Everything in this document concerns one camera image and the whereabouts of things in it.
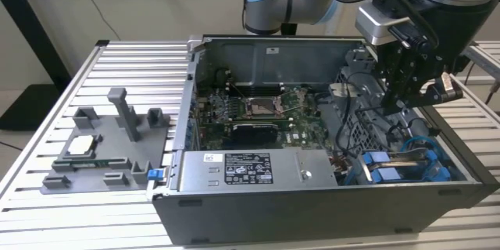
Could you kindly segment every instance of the slotted metal table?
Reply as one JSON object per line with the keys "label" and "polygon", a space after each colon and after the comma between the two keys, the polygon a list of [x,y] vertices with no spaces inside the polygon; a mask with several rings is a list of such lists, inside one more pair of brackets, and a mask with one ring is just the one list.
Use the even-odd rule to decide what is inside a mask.
{"label": "slotted metal table", "polygon": [[[171,243],[145,191],[41,195],[39,187],[75,126],[71,117],[77,107],[93,106],[99,115],[116,114],[107,99],[111,87],[127,87],[127,101],[139,114],[151,107],[171,114],[164,154],[164,163],[169,163],[187,52],[185,42],[111,42],[95,47],[0,182],[0,249],[183,249]],[[436,109],[500,180],[499,116],[465,88],[463,99]],[[472,209],[451,211],[419,235],[212,247],[361,248],[500,249],[500,192]]]}

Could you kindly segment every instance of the white wall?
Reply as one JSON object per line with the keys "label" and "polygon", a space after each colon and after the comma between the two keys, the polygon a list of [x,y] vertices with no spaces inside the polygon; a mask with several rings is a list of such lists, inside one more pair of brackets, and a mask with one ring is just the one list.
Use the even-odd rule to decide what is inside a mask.
{"label": "white wall", "polygon": [[[89,0],[29,0],[57,51],[75,71],[99,39],[116,39]],[[244,33],[243,0],[95,0],[123,40],[187,40],[191,34]],[[300,26],[321,35],[324,25]]]}
{"label": "white wall", "polygon": [[0,43],[0,91],[52,83],[1,2]]}

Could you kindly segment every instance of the robotic arm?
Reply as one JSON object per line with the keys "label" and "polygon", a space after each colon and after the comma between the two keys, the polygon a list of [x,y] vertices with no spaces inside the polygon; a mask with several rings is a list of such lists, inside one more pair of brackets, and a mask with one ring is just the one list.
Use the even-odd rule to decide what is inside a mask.
{"label": "robotic arm", "polygon": [[[376,73],[385,78],[384,113],[461,98],[449,73],[499,0],[372,0],[360,6],[356,28],[376,46]],[[436,79],[427,92],[424,84]]]}
{"label": "robotic arm", "polygon": [[[284,23],[325,22],[337,2],[363,0],[245,0],[247,30],[271,35]],[[403,107],[461,98],[449,74],[469,60],[460,56],[499,0],[372,0],[360,6],[356,28],[376,47],[376,75],[385,79],[384,114]],[[420,90],[429,80],[427,92]]]}

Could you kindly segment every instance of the blue cable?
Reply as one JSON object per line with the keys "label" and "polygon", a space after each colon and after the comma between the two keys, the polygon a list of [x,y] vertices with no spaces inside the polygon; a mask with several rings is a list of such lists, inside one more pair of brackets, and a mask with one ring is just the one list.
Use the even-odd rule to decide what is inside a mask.
{"label": "blue cable", "polygon": [[403,147],[401,147],[401,150],[400,152],[404,152],[407,150],[407,146],[415,142],[415,141],[425,141],[427,143],[429,143],[432,145],[432,147],[435,148],[435,150],[439,151],[439,154],[441,155],[441,157],[444,156],[444,153],[443,153],[443,150],[440,148],[440,146],[437,146],[437,144],[435,143],[435,141],[429,138],[429,137],[424,137],[424,136],[415,136],[413,138],[411,138],[404,144],[403,144]]}
{"label": "blue cable", "polygon": [[344,186],[349,185],[351,184],[351,181],[353,179],[353,175],[355,175],[355,172],[353,172],[353,169],[351,170],[351,172],[347,174],[345,176],[345,179],[344,179]]}

